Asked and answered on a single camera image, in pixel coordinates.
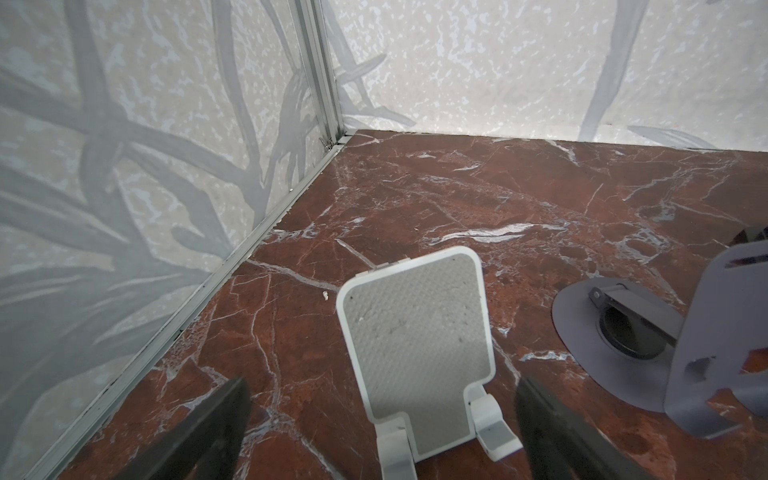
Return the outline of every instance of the red marble surface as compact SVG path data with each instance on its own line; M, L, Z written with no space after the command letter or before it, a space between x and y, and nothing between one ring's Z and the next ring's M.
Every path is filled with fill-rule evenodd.
M690 437L594 383L550 317L560 289L595 275L640 283L685 314L707 261L766 212L768 154L359 132L61 477L110 478L211 389L244 376L253 413L236 478L378 478L336 292L369 269L361 257L461 244L483 261L497 365L486 389L513 430L526 375L658 478L766 478L767 421L723 392L711 404L744 428ZM512 224L519 237L471 231ZM524 453L493 463L477 442L416 469L530 478Z

